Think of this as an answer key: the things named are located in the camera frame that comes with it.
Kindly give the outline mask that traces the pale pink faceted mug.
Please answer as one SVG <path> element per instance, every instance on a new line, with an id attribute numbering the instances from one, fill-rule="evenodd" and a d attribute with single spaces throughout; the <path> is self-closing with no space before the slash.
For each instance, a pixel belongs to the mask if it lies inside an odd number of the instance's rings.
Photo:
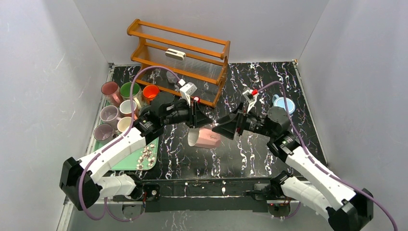
<path id="1" fill-rule="evenodd" d="M 221 135 L 212 131 L 210 126 L 190 128 L 188 145 L 191 147 L 213 149 L 221 145 Z"/>

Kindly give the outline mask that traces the light blue mug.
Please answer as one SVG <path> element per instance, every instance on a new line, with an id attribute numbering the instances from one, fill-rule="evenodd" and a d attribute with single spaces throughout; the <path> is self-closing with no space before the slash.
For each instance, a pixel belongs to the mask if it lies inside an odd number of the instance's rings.
<path id="1" fill-rule="evenodd" d="M 289 114 L 292 114 L 295 111 L 295 104 L 289 98 L 284 98 L 282 96 L 275 94 L 272 97 L 272 102 L 273 102 L 273 106 L 287 109 Z"/>

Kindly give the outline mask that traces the orange mug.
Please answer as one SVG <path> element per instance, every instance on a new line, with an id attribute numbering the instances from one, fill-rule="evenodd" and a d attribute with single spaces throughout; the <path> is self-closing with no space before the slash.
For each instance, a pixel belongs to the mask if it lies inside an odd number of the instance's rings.
<path id="1" fill-rule="evenodd" d="M 150 104 L 151 101 L 157 96 L 160 92 L 160 89 L 156 85 L 147 85 L 142 91 L 143 101 L 146 104 Z"/>

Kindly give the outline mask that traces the green mug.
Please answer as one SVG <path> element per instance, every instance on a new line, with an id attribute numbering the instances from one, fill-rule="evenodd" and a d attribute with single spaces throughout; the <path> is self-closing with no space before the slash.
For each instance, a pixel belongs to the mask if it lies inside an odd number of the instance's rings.
<path id="1" fill-rule="evenodd" d="M 120 87 L 120 93 L 124 100 L 133 99 L 137 103 L 137 108 L 142 107 L 142 90 L 138 83 L 132 84 L 131 82 L 124 83 Z"/>

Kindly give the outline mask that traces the salmon pink mug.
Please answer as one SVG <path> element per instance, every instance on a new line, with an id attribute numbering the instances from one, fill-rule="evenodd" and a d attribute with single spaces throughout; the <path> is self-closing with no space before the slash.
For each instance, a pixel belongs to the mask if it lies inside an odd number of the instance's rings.
<path id="1" fill-rule="evenodd" d="M 131 106 L 133 105 L 133 118 L 136 120 L 138 118 L 139 110 L 137 108 L 137 103 L 134 100 L 125 100 L 119 106 L 119 111 L 124 117 L 131 117 Z"/>

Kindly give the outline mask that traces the small pink cup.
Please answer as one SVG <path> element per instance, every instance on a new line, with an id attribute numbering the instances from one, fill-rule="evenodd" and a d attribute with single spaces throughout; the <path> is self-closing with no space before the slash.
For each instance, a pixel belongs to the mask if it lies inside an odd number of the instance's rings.
<path id="1" fill-rule="evenodd" d="M 117 123 L 117 130 L 120 133 L 125 132 L 129 126 L 131 125 L 132 118 L 131 117 L 123 117 L 118 119 Z"/>

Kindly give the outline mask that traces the mauve mug white logo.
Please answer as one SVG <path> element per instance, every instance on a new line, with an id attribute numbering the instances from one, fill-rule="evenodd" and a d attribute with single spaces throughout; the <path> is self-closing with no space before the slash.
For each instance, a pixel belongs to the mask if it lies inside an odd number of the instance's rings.
<path id="1" fill-rule="evenodd" d="M 117 126 L 122 119 L 122 115 L 116 106 L 109 105 L 101 110 L 99 118 L 103 123 L 111 125 L 114 130 L 118 130 Z"/>

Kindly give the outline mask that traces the pink ghost pattern mug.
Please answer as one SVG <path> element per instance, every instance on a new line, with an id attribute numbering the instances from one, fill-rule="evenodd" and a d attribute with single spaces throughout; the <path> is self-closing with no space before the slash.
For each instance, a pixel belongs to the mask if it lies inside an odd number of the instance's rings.
<path id="1" fill-rule="evenodd" d="M 104 83 L 101 87 L 101 92 L 111 105 L 119 107 L 123 102 L 123 98 L 120 93 L 120 87 L 114 81 Z"/>

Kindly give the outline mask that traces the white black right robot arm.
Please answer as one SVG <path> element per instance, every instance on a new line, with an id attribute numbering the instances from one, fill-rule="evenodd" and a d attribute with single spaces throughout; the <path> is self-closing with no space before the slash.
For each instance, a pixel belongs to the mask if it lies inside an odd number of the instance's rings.
<path id="1" fill-rule="evenodd" d="M 290 118 L 281 107 L 271 107 L 266 116 L 245 112 L 243 104 L 220 118 L 212 129 L 229 139 L 247 130 L 269 137 L 267 147 L 281 161 L 297 170 L 310 184 L 281 172 L 271 179 L 270 189 L 276 196 L 288 196 L 324 217 L 334 231 L 360 231 L 373 219 L 373 202 L 366 194 L 337 181 L 290 130 Z"/>

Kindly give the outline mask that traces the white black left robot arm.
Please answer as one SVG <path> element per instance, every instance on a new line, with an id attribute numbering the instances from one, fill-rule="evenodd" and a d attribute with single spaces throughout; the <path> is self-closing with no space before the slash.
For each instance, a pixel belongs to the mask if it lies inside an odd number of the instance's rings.
<path id="1" fill-rule="evenodd" d="M 184 123 L 200 128 L 213 121 L 203 112 L 197 101 L 176 99 L 169 92 L 160 92 L 144 106 L 130 130 L 120 134 L 102 148 L 78 160 L 70 157 L 62 165 L 59 187 L 75 205 L 84 211 L 103 197 L 141 195 L 141 180 L 130 174 L 107 177 L 105 173 L 131 153 L 150 144 L 164 133 L 167 125 Z"/>

